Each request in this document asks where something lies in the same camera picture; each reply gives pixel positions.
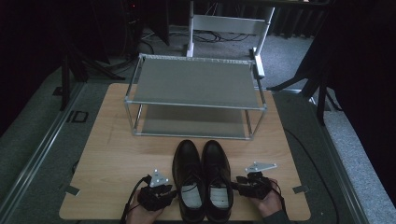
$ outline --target metal frame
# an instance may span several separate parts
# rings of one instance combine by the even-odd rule
[[[231,108],[231,107],[225,107],[228,109],[239,109],[241,111],[245,111],[245,119],[246,119],[246,125],[247,125],[247,136],[246,137],[229,137],[229,136],[214,136],[214,135],[199,135],[199,134],[166,134],[166,133],[141,133],[138,131],[138,124],[139,124],[139,120],[142,117],[142,111],[143,111],[143,106],[144,105],[163,105],[162,103],[158,103],[158,104],[154,104],[154,103],[149,103],[149,104],[145,104],[142,102],[137,102],[134,101],[133,98],[131,98],[131,93],[133,90],[133,85],[135,84],[135,79],[139,76],[138,71],[139,69],[143,66],[144,61],[146,60],[146,58],[153,58],[153,59],[161,59],[161,58],[165,58],[165,59],[175,59],[175,60],[187,60],[190,61],[188,58],[186,57],[174,57],[174,56],[151,56],[151,55],[145,55],[145,54],[140,54],[139,55],[139,61],[137,63],[136,68],[134,69],[134,73],[133,73],[133,77],[131,78],[131,82],[130,85],[128,87],[128,90],[126,92],[125,98],[124,98],[124,103],[125,103],[125,109],[127,111],[128,114],[128,120],[130,122],[131,125],[131,130],[132,130],[132,134],[133,135],[146,135],[146,136],[183,136],[183,137],[203,137],[203,138],[224,138],[224,139],[238,139],[238,140],[252,140],[254,137],[254,134],[257,132],[257,130],[260,127],[260,123],[262,122],[262,118],[264,117],[264,114],[266,112],[266,108],[267,105],[265,103],[265,98],[263,95],[263,90],[262,90],[262,85],[259,81],[259,79],[257,78],[257,76],[255,76],[255,78],[257,78],[258,81],[258,89],[257,91],[260,92],[260,98],[262,100],[262,107],[260,107],[260,109],[252,109],[252,108]],[[200,59],[200,58],[194,58],[194,60],[200,61],[200,60],[204,60],[204,59]],[[136,116],[135,119],[133,118],[133,111],[130,109],[130,105],[139,105],[137,112],[136,112]],[[261,111],[262,113],[260,114],[260,118],[256,124],[256,127],[252,128],[252,124],[250,122],[250,115],[249,115],[249,110],[256,110],[256,111]]]
[[[271,19],[274,15],[275,8],[269,7],[265,13],[264,20],[252,20],[241,18],[229,18],[218,16],[206,16],[194,14],[194,3],[190,2],[190,19],[189,19],[189,44],[187,47],[187,57],[192,57],[194,53],[193,32],[194,30],[216,31],[224,33],[237,33],[245,35],[259,35],[257,48],[253,48],[253,60],[256,63],[257,75],[264,78],[264,69],[262,66],[262,46],[267,37]]]

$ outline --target wooden board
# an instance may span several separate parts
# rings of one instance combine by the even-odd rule
[[[158,169],[173,185],[172,160],[177,145],[184,138],[133,136],[124,106],[127,84],[109,86],[92,132],[84,148],[71,186],[80,189],[78,196],[66,193],[60,216],[64,219],[119,219],[131,191],[141,177]],[[292,220],[307,220],[310,211],[303,193],[290,148],[284,134],[271,92],[264,93],[268,110],[251,141],[217,139],[231,165],[232,179],[246,175],[245,168],[254,161],[276,163],[277,168],[264,171],[277,179]],[[191,138],[201,153],[208,139]],[[181,220],[178,198],[165,208],[160,220]],[[259,220],[251,202],[234,192],[230,220]]]

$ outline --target shoe insole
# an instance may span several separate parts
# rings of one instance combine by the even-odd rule
[[[189,208],[199,208],[202,206],[201,196],[199,195],[196,183],[181,187],[181,199]]]
[[[228,193],[225,185],[210,186],[210,201],[217,208],[228,208]]]

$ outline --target aluminum rail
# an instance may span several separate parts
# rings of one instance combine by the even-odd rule
[[[85,87],[85,83],[78,82],[71,92],[70,101],[64,111],[60,111],[52,122],[46,135],[43,137],[40,145],[37,147],[32,157],[26,163],[17,180],[11,187],[10,191],[6,195],[5,199],[0,205],[0,223],[7,223],[12,216],[15,208],[21,201],[24,193],[29,188],[32,180],[35,178],[35,174],[40,168],[47,154],[50,152],[50,148],[58,136],[58,133],[64,126],[67,120],[68,114],[72,110],[75,102]]]
[[[311,107],[312,116],[316,117],[316,109],[312,106]],[[349,207],[349,211],[355,220],[355,223],[360,224],[368,224],[370,223],[367,219],[366,214],[363,211],[361,206],[361,201],[354,190],[352,183],[348,177],[347,171],[338,155],[338,152],[332,142],[332,138],[330,137],[327,129],[325,126],[321,126],[318,122],[312,122],[316,125],[323,136],[324,144],[326,145],[326,153],[329,157],[330,164],[332,169],[335,173],[335,177],[338,181],[341,191],[344,194],[344,198],[346,200],[346,204]]]

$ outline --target cable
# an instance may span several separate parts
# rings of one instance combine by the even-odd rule
[[[121,217],[121,219],[120,219],[120,223],[125,223],[125,221],[126,221],[125,219],[126,219],[126,216],[128,215],[128,213],[131,212],[134,208],[136,208],[136,207],[138,206],[138,205],[137,205],[137,206],[133,207],[132,209],[129,208],[129,206],[130,206],[130,204],[131,204],[131,201],[132,201],[132,198],[134,197],[134,194],[136,193],[136,190],[137,190],[137,188],[139,187],[139,185],[140,185],[143,181],[149,182],[149,179],[150,179],[150,176],[145,176],[145,177],[141,178],[141,179],[139,180],[139,182],[137,182],[137,184],[134,186],[134,190],[132,190],[132,193],[131,193],[131,195],[129,196],[128,202],[125,204],[124,211],[123,211],[122,217]]]
[[[218,4],[216,3],[215,4],[215,9],[213,9],[213,13],[212,13],[212,16],[214,16],[215,15],[215,13],[216,13],[216,9],[218,8]]]
[[[245,39],[247,39],[249,37],[249,35],[246,35],[245,37],[241,38],[241,39],[237,39],[238,37],[242,36],[242,34],[237,35],[236,37],[233,38],[224,38],[222,37],[219,33],[216,32],[209,32],[209,31],[201,31],[201,32],[197,32],[197,34],[207,34],[207,35],[213,35],[214,38],[213,39],[208,39],[208,38],[204,38],[202,36],[198,36],[198,35],[194,35],[194,38],[200,42],[206,42],[206,43],[218,43],[218,42],[228,42],[228,41],[243,41]]]
[[[181,191],[182,193],[185,193],[185,192],[189,192],[189,191],[192,191],[193,189],[196,189],[196,188],[198,188],[198,185],[196,184],[194,187],[192,187],[191,189],[186,189],[186,190],[183,190],[183,191]]]
[[[271,179],[270,179],[270,181],[276,185],[276,187],[279,189],[279,194],[282,195],[282,190],[280,189],[280,186],[279,186],[274,180],[271,180]]]
[[[336,205],[336,203],[335,203],[334,197],[333,197],[332,194],[330,193],[330,190],[329,190],[329,188],[327,187],[327,185],[326,185],[326,183],[325,183],[325,181],[324,181],[323,176],[321,175],[321,173],[320,173],[318,167],[317,167],[316,164],[314,163],[314,160],[312,159],[311,155],[310,155],[310,154],[308,153],[308,151],[306,150],[306,148],[305,148],[305,146],[303,145],[303,143],[300,141],[300,139],[299,139],[294,133],[292,133],[290,130],[288,130],[288,129],[286,129],[286,128],[283,128],[283,130],[285,130],[285,132],[287,132],[287,133],[289,133],[291,136],[293,136],[293,138],[294,138],[294,139],[300,144],[300,146],[303,148],[303,150],[304,150],[306,156],[308,157],[308,159],[311,160],[312,165],[314,166],[316,172],[318,173],[318,176],[319,176],[321,182],[323,183],[323,186],[324,186],[324,188],[326,189],[327,193],[329,194],[330,200],[332,201],[332,206],[334,207],[335,217],[336,217],[336,222],[335,222],[335,223],[338,224],[338,223],[340,222],[340,217],[339,217],[340,215],[339,215],[339,213],[338,213],[337,205]]]
[[[151,34],[145,35],[145,36],[141,37],[140,40],[149,38],[151,35],[155,35],[155,33],[151,33]]]
[[[212,6],[207,10],[207,12],[205,13],[205,15],[207,15],[207,14],[209,13],[210,9],[212,9],[213,6],[216,6],[216,7],[217,7],[218,4],[217,4],[217,3],[213,3]]]

